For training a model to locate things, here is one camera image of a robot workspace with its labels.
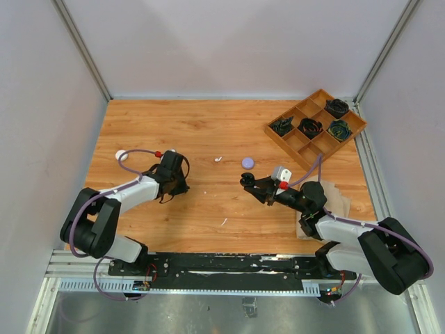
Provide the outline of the purple earbud charging case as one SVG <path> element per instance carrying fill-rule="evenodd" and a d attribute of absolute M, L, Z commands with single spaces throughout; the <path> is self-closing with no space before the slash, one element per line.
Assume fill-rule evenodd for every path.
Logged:
<path fill-rule="evenodd" d="M 241 166 L 246 169 L 246 170 L 251 170 L 254 168 L 255 166 L 255 162 L 252 158 L 250 157 L 245 157 L 242 159 L 241 161 Z"/>

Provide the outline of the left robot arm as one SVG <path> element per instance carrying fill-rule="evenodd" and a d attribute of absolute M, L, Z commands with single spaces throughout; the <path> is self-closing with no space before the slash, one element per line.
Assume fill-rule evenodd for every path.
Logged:
<path fill-rule="evenodd" d="M 144 172 L 134 170 L 123 164 L 124 157 L 132 152 L 151 154 L 159 162 Z M 174 198 L 186 193 L 189 171 L 184 171 L 182 166 L 189 167 L 190 163 L 175 150 L 145 149 L 123 151 L 118 155 L 118 163 L 136 178 L 101 191 L 82 189 L 60 230 L 60 239 L 70 246 L 75 257 L 121 260 L 127 270 L 139 276 L 148 269 L 148 249 L 145 244 L 117 233 L 119 217 L 143 203 L 163 202 L 166 195 Z"/>

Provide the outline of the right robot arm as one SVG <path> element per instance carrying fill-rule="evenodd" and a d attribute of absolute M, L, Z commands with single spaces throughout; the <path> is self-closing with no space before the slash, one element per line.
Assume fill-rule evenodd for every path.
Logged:
<path fill-rule="evenodd" d="M 318 181 L 293 189 L 277 177 L 255 179 L 244 173 L 240 183 L 263 204 L 277 202 L 300 212 L 298 223 L 304 235 L 324 243 L 315 261 L 322 278 L 349 271 L 373 277 L 385 290 L 399 295 L 433 274 L 432 260 L 398 220 L 355 221 L 333 214 L 325 208 L 327 198 Z"/>

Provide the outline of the white round charging case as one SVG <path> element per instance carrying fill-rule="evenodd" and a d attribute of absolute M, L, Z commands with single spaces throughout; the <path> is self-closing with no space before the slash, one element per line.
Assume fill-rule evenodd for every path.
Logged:
<path fill-rule="evenodd" d="M 125 150 L 118 150 L 115 153 L 115 159 L 117 161 L 125 161 L 128 158 L 128 153 Z"/>

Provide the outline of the dark green rolled tie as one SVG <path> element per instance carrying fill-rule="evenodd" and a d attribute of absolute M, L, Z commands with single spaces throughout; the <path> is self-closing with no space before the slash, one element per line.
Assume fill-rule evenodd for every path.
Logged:
<path fill-rule="evenodd" d="M 270 124 L 270 128 L 280 137 L 288 134 L 294 126 L 292 125 L 293 116 L 276 120 Z"/>

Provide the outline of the beige folded cloth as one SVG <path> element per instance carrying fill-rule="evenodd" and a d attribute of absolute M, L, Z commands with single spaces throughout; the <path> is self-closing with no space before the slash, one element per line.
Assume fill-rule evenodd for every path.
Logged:
<path fill-rule="evenodd" d="M 350 213 L 350 203 L 351 199 L 343 196 L 340 189 L 336 186 L 334 182 L 329 182 L 326 180 L 320 180 L 321 186 L 323 187 L 324 194 L 327 198 L 325 208 L 332 212 L 334 215 L 343 216 L 348 218 Z M 308 237 L 302 230 L 300 225 L 301 213 L 296 212 L 296 236 L 301 240 L 314 240 L 312 237 Z"/>

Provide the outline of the black orange rolled tie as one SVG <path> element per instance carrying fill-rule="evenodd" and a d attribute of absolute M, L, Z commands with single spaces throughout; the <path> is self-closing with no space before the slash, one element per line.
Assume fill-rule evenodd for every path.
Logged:
<path fill-rule="evenodd" d="M 312 140 L 323 132 L 323 125 L 321 122 L 314 119 L 303 118 L 298 125 L 298 130 L 308 139 Z"/>

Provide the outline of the wooden compartment tray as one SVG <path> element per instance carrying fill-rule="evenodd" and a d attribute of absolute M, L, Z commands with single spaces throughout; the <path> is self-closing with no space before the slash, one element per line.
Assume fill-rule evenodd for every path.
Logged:
<path fill-rule="evenodd" d="M 345 100 L 319 89 L 268 122 L 264 131 L 301 168 L 309 170 L 317 157 L 325 161 L 366 126 Z"/>

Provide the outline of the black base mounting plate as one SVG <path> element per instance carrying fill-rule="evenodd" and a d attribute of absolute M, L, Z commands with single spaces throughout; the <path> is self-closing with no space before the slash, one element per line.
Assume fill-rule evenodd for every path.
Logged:
<path fill-rule="evenodd" d="M 151 290 L 216 293 L 302 291 L 305 280 L 357 277 L 325 272 L 313 255 L 244 253 L 149 253 L 133 264 L 113 260 L 108 274 L 135 277 Z"/>

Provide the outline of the blue yellow rolled tie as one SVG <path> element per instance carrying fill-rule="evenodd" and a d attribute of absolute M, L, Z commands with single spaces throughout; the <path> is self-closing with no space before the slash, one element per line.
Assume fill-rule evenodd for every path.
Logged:
<path fill-rule="evenodd" d="M 327 132 L 340 143 L 349 139 L 352 134 L 352 130 L 344 120 L 333 120 L 330 123 Z"/>

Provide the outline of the black dotted rolled tie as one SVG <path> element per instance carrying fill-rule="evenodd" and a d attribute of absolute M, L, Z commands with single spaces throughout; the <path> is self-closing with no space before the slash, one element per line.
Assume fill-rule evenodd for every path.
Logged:
<path fill-rule="evenodd" d="M 327 100 L 325 110 L 334 118 L 340 119 L 349 111 L 349 105 L 340 99 Z"/>

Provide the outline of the aluminium frame rail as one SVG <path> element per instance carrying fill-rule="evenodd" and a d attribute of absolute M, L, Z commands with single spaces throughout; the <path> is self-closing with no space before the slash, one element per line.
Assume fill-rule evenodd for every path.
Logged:
<path fill-rule="evenodd" d="M 110 102 L 113 97 L 88 50 L 88 47 L 74 21 L 72 14 L 70 13 L 69 8 L 67 7 L 67 4 L 63 0 L 51 0 L 51 3 L 58 13 L 60 20 L 62 21 L 68 34 L 70 35 L 72 42 L 74 43 L 80 57 L 83 59 L 83 62 L 85 63 L 93 81 L 96 83 L 100 93 L 107 102 Z"/>

